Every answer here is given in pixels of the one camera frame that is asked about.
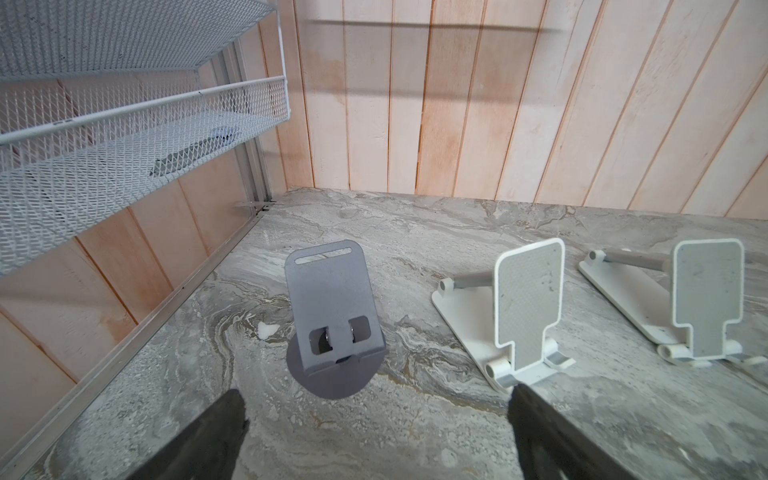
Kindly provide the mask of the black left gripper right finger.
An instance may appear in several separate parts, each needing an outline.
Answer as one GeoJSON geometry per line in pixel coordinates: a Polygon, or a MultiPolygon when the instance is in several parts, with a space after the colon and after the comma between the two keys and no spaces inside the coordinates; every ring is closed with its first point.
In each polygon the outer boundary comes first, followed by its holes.
{"type": "Polygon", "coordinates": [[[513,387],[507,419],[526,480],[634,477],[525,384],[513,387]]]}

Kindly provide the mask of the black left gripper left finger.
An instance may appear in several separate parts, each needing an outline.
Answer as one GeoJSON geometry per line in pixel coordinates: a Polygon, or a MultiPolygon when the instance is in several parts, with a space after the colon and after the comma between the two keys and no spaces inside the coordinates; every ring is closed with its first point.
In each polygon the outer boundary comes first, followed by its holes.
{"type": "Polygon", "coordinates": [[[130,479],[231,479],[249,429],[244,398],[230,389],[130,479]]]}

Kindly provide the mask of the grey round stand front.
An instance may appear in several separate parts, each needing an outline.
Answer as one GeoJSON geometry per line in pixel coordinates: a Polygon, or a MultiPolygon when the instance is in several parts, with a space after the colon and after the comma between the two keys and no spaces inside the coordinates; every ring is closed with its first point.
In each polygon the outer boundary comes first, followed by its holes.
{"type": "Polygon", "coordinates": [[[342,240],[296,250],[284,272],[294,324],[290,374],[322,399],[356,394],[387,354],[363,249],[342,240]]]}

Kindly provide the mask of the white stand far-left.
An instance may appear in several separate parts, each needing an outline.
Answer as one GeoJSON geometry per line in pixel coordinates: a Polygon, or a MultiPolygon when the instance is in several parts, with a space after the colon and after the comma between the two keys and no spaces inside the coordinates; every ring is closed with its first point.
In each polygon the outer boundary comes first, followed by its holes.
{"type": "Polygon", "coordinates": [[[509,394],[573,366],[547,332],[562,316],[565,244],[551,238],[502,253],[485,272],[439,281],[431,301],[496,391],[509,394]]]}

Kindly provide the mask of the white stand of purple phone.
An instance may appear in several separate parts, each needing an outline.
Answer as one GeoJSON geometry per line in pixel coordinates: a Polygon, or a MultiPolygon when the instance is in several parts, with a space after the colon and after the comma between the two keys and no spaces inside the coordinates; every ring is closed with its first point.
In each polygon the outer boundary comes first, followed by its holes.
{"type": "Polygon", "coordinates": [[[684,240],[664,255],[597,249],[578,269],[673,365],[767,361],[727,337],[727,327],[744,315],[745,250],[738,239],[684,240]]]}

